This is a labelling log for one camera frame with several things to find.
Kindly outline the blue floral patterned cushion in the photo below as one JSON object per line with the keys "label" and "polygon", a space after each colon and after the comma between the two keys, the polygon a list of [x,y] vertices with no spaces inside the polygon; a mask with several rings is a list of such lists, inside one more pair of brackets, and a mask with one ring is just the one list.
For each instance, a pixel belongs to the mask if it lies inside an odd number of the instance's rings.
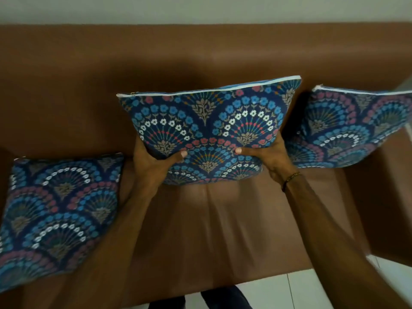
{"label": "blue floral patterned cushion", "polygon": [[287,153],[298,168],[354,165],[412,118],[412,90],[368,92],[315,86],[301,122],[288,137]]}
{"label": "blue floral patterned cushion", "polygon": [[113,222],[122,153],[15,159],[0,227],[0,293],[72,272]]}
{"label": "blue floral patterned cushion", "polygon": [[260,159],[238,147],[268,147],[275,140],[301,76],[177,93],[117,94],[148,152],[165,159],[188,156],[169,171],[165,184],[237,181],[260,174]]}

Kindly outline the person's right hand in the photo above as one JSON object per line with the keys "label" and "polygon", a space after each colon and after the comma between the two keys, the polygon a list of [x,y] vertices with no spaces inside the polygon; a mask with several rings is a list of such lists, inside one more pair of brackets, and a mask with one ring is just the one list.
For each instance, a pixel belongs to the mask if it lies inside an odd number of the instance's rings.
{"label": "person's right hand", "polygon": [[265,147],[265,154],[260,161],[268,169],[270,177],[279,183],[282,189],[288,182],[301,175],[287,154],[280,132],[277,133],[274,142]]}

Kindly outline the person's left hand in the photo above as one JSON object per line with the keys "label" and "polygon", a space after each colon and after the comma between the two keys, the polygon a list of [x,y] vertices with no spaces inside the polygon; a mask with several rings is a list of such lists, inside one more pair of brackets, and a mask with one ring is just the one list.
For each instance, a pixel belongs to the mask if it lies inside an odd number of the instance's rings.
{"label": "person's left hand", "polygon": [[137,135],[133,152],[135,185],[143,194],[153,197],[165,180],[172,166],[162,166],[161,161],[148,153],[142,139]]}

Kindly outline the person's dark trouser legs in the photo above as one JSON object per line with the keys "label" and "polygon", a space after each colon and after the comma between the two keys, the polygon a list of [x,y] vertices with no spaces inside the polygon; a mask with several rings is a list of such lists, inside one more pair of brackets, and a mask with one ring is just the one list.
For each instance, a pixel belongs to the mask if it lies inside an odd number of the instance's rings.
{"label": "person's dark trouser legs", "polygon": [[[241,290],[233,285],[200,292],[209,309],[253,309]],[[148,309],[185,309],[185,296],[152,301]]]}

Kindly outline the brown sofa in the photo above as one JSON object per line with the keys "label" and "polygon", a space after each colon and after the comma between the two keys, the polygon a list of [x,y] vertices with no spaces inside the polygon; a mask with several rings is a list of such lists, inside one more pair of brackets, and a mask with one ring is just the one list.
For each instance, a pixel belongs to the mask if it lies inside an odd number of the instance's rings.
{"label": "brown sofa", "polygon": [[[0,221],[14,157],[131,155],[117,93],[179,92],[299,75],[397,88],[412,73],[412,23],[0,25]],[[123,307],[240,283],[255,309],[332,309],[284,194],[266,171],[162,186],[137,241]]]}

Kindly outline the person's right forearm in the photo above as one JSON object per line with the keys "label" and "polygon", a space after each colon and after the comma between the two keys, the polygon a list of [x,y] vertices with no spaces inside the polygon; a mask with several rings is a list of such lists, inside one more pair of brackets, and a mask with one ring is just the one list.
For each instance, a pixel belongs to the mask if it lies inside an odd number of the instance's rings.
{"label": "person's right forearm", "polygon": [[334,309],[412,309],[334,221],[304,176],[283,187],[306,252]]}

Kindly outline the person's left forearm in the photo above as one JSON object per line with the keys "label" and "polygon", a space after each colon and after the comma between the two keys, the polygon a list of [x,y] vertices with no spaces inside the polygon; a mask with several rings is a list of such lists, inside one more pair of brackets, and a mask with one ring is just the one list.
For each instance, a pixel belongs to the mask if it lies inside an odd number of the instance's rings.
{"label": "person's left forearm", "polygon": [[139,182],[96,249],[49,309],[120,309],[137,238],[159,184]]}

